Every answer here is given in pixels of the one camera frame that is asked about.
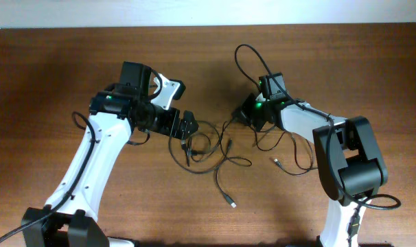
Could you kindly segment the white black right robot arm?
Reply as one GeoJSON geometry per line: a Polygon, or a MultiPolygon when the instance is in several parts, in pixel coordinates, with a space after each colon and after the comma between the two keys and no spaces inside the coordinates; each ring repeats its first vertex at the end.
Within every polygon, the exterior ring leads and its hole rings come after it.
{"type": "Polygon", "coordinates": [[[266,123],[297,134],[314,145],[319,179],[329,198],[317,246],[357,246],[367,209],[388,180],[388,170],[369,120],[337,117],[300,99],[267,99],[250,94],[233,118],[261,130],[266,123]]]}

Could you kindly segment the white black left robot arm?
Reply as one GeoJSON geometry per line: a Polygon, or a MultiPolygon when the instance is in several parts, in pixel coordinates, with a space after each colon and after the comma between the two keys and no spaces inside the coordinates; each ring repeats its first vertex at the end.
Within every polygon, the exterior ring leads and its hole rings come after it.
{"type": "Polygon", "coordinates": [[[134,129],[186,140],[198,129],[193,113],[144,96],[99,92],[89,107],[81,144],[60,184],[42,209],[28,208],[22,225],[26,246],[138,246],[109,237],[98,226],[100,202],[122,148],[134,129]]]}

